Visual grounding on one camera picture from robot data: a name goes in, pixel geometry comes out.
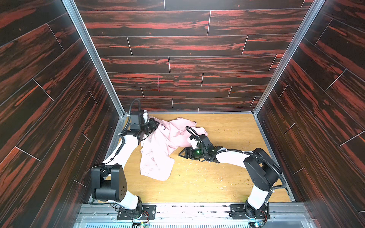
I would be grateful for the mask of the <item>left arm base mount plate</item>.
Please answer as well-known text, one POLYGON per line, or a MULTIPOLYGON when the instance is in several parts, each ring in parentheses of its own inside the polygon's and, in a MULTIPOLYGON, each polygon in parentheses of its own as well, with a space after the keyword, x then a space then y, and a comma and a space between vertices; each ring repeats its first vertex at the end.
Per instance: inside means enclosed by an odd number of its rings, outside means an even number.
POLYGON ((142 204, 134 210, 119 209, 117 220, 155 220, 157 206, 154 204, 142 204))

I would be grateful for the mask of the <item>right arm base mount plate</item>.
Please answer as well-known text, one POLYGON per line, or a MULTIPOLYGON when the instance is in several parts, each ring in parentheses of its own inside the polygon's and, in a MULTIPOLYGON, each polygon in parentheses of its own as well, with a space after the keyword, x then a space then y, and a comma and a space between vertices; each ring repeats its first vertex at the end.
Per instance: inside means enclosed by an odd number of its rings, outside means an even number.
POLYGON ((259 210, 252 209, 247 212, 245 204, 231 204, 229 216, 233 219, 266 220, 270 219, 270 207, 268 203, 264 202, 259 210))

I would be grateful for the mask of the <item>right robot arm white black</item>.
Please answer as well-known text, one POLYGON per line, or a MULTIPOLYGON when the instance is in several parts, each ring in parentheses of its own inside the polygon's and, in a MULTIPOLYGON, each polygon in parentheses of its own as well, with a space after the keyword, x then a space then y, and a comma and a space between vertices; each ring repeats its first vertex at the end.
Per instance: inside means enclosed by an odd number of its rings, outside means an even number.
POLYGON ((227 163, 247 170, 254 186, 245 202, 245 214, 255 219, 262 212, 263 205, 269 205, 269 198, 276 189, 285 189, 287 184, 280 167, 261 148, 253 151, 227 149, 214 146, 205 135, 191 136, 190 147, 184 148, 179 156, 200 162, 227 163))

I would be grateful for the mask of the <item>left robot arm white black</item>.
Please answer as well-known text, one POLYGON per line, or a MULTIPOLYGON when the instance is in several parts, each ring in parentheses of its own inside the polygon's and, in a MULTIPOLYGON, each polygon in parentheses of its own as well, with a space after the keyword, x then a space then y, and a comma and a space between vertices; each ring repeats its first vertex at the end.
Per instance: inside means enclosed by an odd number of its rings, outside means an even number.
POLYGON ((133 111, 128 123, 118 134, 121 141, 112 154, 101 165, 91 169, 92 198, 116 203, 132 217, 142 214, 142 200, 127 190, 125 165, 133 150, 153 133, 159 122, 150 118, 146 110, 133 111))

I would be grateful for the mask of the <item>pink zip-up jacket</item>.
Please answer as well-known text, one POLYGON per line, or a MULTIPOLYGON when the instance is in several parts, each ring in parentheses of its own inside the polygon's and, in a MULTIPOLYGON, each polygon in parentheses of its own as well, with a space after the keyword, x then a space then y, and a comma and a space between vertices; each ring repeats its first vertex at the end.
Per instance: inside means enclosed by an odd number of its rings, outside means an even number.
POLYGON ((140 161, 140 174, 158 181, 166 181, 171 175, 175 160, 170 155, 179 147, 190 147, 186 127, 193 128, 199 135, 208 135, 197 123, 184 118, 172 121, 159 120, 157 130, 141 142, 142 158, 140 161))

